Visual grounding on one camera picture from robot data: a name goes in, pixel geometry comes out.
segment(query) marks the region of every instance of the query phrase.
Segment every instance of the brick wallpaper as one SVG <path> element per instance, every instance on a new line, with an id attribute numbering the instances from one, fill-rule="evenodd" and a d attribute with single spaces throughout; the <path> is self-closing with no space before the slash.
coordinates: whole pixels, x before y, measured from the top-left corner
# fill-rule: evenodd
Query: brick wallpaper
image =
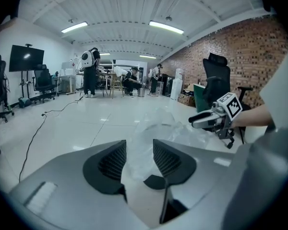
<path id="1" fill-rule="evenodd" d="M 273 76 L 288 51 L 288 36 L 275 16 L 245 20 L 207 35 L 189 48 L 183 48 L 162 62 L 162 73 L 175 76 L 184 69 L 183 84 L 206 85 L 203 58 L 209 53 L 225 56 L 230 67 L 231 91 L 238 97 L 238 86 L 252 86 L 243 101 L 251 107 L 263 103 L 260 90 Z"/>

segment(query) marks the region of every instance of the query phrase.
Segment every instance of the white corrugated ceiling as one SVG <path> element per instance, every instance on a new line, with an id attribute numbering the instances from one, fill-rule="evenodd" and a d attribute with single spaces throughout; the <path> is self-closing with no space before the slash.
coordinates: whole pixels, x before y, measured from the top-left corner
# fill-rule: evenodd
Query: white corrugated ceiling
<path id="1" fill-rule="evenodd" d="M 138 53 L 160 59 L 201 31 L 260 8 L 261 0 L 21 0 L 19 16 L 83 49 L 96 46 L 124 53 L 125 59 Z M 184 34 L 151 27 L 151 20 Z M 83 21 L 89 26 L 61 32 Z"/>

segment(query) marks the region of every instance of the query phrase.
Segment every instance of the transparent plastic bag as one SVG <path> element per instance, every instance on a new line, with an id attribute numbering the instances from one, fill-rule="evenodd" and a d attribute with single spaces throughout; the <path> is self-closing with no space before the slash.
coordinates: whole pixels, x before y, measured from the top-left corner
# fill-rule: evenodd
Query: transparent plastic bag
<path id="1" fill-rule="evenodd" d="M 209 133 L 176 122 L 173 115 L 163 109 L 146 113 L 127 146 L 127 166 L 135 180 L 144 181 L 152 174 L 161 176 L 154 162 L 153 139 L 205 149 Z"/>

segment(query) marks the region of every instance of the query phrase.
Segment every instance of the black monitor screen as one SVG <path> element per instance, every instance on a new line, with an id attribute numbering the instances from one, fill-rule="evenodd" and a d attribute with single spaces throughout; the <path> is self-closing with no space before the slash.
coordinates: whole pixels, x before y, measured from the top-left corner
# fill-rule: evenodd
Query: black monitor screen
<path id="1" fill-rule="evenodd" d="M 24 46 L 12 46 L 10 71 L 35 70 L 36 65 L 43 64 L 44 51 Z"/>

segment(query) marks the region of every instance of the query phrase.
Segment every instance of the fluorescent light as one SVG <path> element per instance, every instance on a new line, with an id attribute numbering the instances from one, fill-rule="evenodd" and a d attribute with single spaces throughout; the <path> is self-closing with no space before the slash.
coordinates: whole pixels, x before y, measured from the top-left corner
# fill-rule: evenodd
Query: fluorescent light
<path id="1" fill-rule="evenodd" d="M 153 56 L 140 56 L 140 57 L 156 59 L 156 57 L 153 57 Z"/>
<path id="2" fill-rule="evenodd" d="M 156 26 L 156 27 L 160 27 L 160 28 L 163 28 L 163 29 L 166 29 L 166 30 L 170 30 L 170 31 L 179 33 L 179 34 L 183 34 L 183 31 L 182 31 L 182 30 L 179 30 L 179 29 L 177 29 L 177 28 L 175 28 L 175 27 L 172 27 L 172 26 L 169 26 L 169 25 L 165 25 L 165 24 L 161 24 L 161 23 L 158 23 L 158 22 L 151 21 L 151 22 L 149 23 L 149 25 L 151 25 L 151 26 Z"/>
<path id="3" fill-rule="evenodd" d="M 69 32 L 69 31 L 71 31 L 71 30 L 74 30 L 74 29 L 77 29 L 77 28 L 80 28 L 80 27 L 83 27 L 83 26 L 86 26 L 86 25 L 87 25 L 86 22 L 82 22 L 82 23 L 80 23 L 80 24 L 77 24 L 77 25 L 73 25 L 73 26 L 71 26 L 71 27 L 68 27 L 68 28 L 64 29 L 62 32 L 63 32 L 63 33 L 67 33 L 67 32 Z"/>

